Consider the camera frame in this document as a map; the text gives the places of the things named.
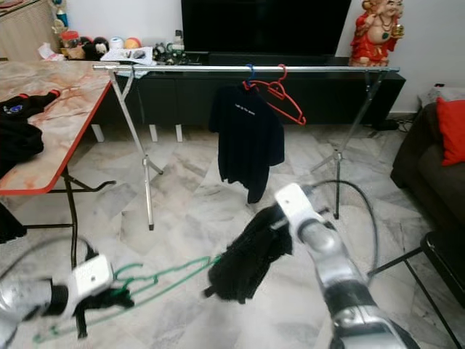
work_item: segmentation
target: white wall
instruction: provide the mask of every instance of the white wall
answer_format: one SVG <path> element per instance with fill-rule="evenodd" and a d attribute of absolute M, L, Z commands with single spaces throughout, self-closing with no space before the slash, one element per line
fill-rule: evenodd
<path fill-rule="evenodd" d="M 362 0 L 352 0 L 338 56 L 350 55 Z M 417 95 L 434 83 L 465 87 L 465 0 L 404 0 L 405 38 L 391 53 L 407 79 L 394 112 L 414 112 Z M 181 0 L 68 0 L 72 29 L 85 36 L 136 36 L 143 44 L 171 41 L 182 28 Z"/>

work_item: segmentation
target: clothes hanger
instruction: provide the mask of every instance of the clothes hanger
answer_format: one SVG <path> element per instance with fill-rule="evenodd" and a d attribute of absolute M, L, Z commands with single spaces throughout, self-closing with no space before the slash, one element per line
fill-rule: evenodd
<path fill-rule="evenodd" d="M 257 85 L 264 85 L 267 88 L 267 91 L 271 94 L 277 97 L 279 100 L 288 100 L 289 102 L 292 103 L 292 105 L 295 107 L 297 113 L 299 114 L 298 116 L 292 116 L 289 113 L 279 109 L 276 105 L 273 105 L 272 103 L 268 102 L 268 105 L 273 108 L 275 111 L 278 113 L 281 113 L 285 117 L 289 118 L 290 120 L 294 121 L 295 123 L 304 126 L 307 123 L 307 120 L 304 116 L 304 113 L 302 112 L 301 108 L 299 105 L 296 103 L 295 100 L 292 99 L 291 96 L 289 96 L 286 93 L 286 90 L 284 89 L 284 86 L 281 84 L 281 81 L 286 79 L 288 75 L 288 71 L 286 69 L 286 66 L 284 64 L 280 64 L 279 66 L 284 70 L 284 75 L 281 76 L 277 81 L 273 82 L 266 82 L 266 81 L 261 81 L 261 80 L 253 80 L 255 77 L 255 70 L 254 66 L 252 64 L 247 65 L 251 69 L 251 77 L 243 82 L 244 89 L 246 91 L 249 91 L 252 88 L 258 89 Z"/>

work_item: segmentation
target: clothes drying rack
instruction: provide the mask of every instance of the clothes drying rack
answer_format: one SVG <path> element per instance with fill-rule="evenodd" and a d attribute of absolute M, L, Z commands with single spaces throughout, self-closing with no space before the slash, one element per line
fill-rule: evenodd
<path fill-rule="evenodd" d="M 153 210 L 152 210 L 152 198 L 150 192 L 150 168 L 155 170 L 160 175 L 163 174 L 163 170 L 157 167 L 151 160 L 149 155 L 146 154 L 142 143 L 140 142 L 139 136 L 137 135 L 136 129 L 131 119 L 131 114 L 128 111 L 126 106 L 125 99 L 131 89 L 132 82 L 134 81 L 135 73 L 137 71 L 144 72 L 180 72 L 180 73 L 247 73 L 252 72 L 252 69 L 256 72 L 262 73 L 282 73 L 283 68 L 279 66 L 214 66 L 214 65 L 155 65 L 155 66 L 134 66 L 134 65 L 94 65 L 93 69 L 96 71 L 107 71 L 110 75 L 111 84 L 115 90 L 116 97 L 118 98 L 121 110 L 123 111 L 124 118 L 128 124 L 129 130 L 131 131 L 132 137 L 136 144 L 137 150 L 142 159 L 142 167 L 145 173 L 145 195 L 147 196 L 147 215 L 148 215 L 148 226 L 149 230 L 153 230 Z M 365 74 L 365 88 L 366 88 L 366 98 L 363 102 L 360 110 L 358 111 L 357 116 L 355 117 L 352 127 L 347 133 L 346 137 L 333 152 L 331 156 L 321 161 L 319 164 L 311 168 L 311 171 L 319 169 L 323 165 L 327 164 L 329 161 L 334 160 L 336 162 L 336 178 L 339 180 L 341 178 L 341 161 L 342 155 L 347 147 L 347 143 L 352 138 L 355 130 L 359 126 L 363 117 L 365 116 L 368 108 L 373 101 L 376 93 L 381 86 L 382 81 L 386 78 L 386 75 L 389 72 L 399 72 L 399 68 L 392 67 L 310 67 L 310 66 L 291 66 L 286 67 L 288 73 L 363 73 Z M 121 91 L 118 82 L 116 81 L 115 73 L 119 71 L 128 71 L 130 72 L 126 86 Z M 371 74 L 376 74 L 374 82 L 371 81 Z M 334 217 L 339 218 L 339 203 L 340 203 L 340 185 L 336 184 L 336 211 Z"/>

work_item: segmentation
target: jar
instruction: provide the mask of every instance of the jar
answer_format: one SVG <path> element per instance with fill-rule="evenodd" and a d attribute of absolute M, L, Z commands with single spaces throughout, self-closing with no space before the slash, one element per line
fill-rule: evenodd
<path fill-rule="evenodd" d="M 66 31 L 61 33 L 61 39 L 66 49 L 74 49 L 81 44 L 81 39 L 77 31 Z"/>

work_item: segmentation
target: pillow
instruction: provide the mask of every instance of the pillow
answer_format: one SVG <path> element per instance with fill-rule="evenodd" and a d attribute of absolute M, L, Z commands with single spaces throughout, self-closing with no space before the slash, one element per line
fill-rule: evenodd
<path fill-rule="evenodd" d="M 444 137 L 443 166 L 465 161 L 465 100 L 437 98 L 437 118 Z"/>

